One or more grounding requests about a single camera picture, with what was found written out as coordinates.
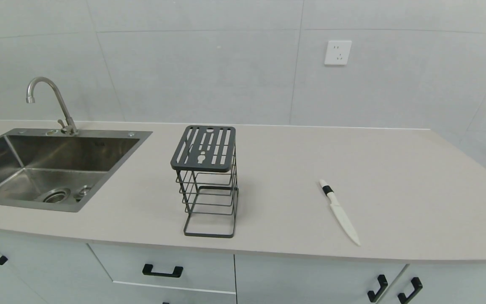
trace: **slotted top plate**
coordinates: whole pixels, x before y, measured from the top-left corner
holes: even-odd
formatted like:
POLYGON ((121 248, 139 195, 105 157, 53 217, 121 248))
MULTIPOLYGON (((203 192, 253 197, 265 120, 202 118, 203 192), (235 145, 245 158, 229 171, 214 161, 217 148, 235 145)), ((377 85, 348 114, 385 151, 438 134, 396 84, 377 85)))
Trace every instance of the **slotted top plate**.
POLYGON ((228 172, 235 150, 235 128, 189 125, 174 152, 174 170, 228 172))

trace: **drawer front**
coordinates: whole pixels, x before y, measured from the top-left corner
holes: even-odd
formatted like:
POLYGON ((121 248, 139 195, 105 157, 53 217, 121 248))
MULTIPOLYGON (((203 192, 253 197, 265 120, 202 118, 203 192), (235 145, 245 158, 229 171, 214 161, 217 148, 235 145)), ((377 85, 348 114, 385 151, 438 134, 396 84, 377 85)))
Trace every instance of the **drawer front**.
POLYGON ((113 281, 235 292, 231 254, 90 244, 113 281))
POLYGON ((238 304, 368 304, 378 275, 391 285, 404 266, 236 255, 238 304))
POLYGON ((113 283, 114 304, 236 304, 235 294, 113 283))
POLYGON ((400 304, 399 294, 410 304, 485 304, 486 263, 410 264, 380 303, 400 304))

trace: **drawer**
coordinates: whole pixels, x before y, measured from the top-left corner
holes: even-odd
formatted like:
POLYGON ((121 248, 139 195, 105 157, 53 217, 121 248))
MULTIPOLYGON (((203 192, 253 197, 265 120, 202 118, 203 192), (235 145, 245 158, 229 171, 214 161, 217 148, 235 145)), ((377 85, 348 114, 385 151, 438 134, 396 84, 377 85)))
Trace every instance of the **drawer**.
POLYGON ((238 304, 368 304, 367 293, 380 289, 378 275, 391 285, 404 266, 236 255, 238 304))
POLYGON ((112 283, 116 298, 110 304, 236 304, 235 293, 210 293, 112 283))
POLYGON ((231 254, 104 244, 90 246, 116 282, 235 292, 234 256, 231 254), (147 264, 153 267, 144 269, 147 264), (183 269, 178 276, 179 267, 183 269))

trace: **metal wire rack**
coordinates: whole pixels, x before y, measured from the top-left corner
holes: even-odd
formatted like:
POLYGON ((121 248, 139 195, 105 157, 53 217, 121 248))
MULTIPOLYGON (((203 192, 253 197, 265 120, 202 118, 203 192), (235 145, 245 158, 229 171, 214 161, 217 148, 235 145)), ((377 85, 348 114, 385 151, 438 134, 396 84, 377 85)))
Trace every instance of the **metal wire rack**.
MULTIPOLYGON (((183 196, 181 203, 188 214, 184 234, 233 237, 239 197, 235 129, 202 125, 187 127, 171 165, 177 174, 175 181, 179 184, 179 193, 183 196), (230 216, 229 232, 193 232, 190 226, 197 215, 230 216)), ((217 222, 210 218, 207 225, 217 222)))

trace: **sink rim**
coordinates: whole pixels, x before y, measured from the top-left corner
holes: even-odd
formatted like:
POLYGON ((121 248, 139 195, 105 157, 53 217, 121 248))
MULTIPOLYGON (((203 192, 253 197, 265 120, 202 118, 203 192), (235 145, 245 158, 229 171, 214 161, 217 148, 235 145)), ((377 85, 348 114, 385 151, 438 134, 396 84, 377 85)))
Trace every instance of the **sink rim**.
MULTIPOLYGON (((131 149, 120 158, 112 168, 107 171, 79 202, 75 204, 58 204, 38 201, 14 200, 10 198, 0 198, 1 206, 15 206, 28 209, 53 210, 62 212, 78 212, 96 194, 100 188, 108 181, 112 175, 134 154, 143 142, 153 133, 152 131, 133 131, 133 130, 84 130, 81 129, 78 135, 67 135, 58 129, 37 129, 37 128, 15 128, 0 135, 0 138, 7 136, 41 136, 41 137, 81 137, 81 138, 128 138, 138 140, 131 149)), ((12 154, 17 157, 14 147, 10 145, 12 154)))

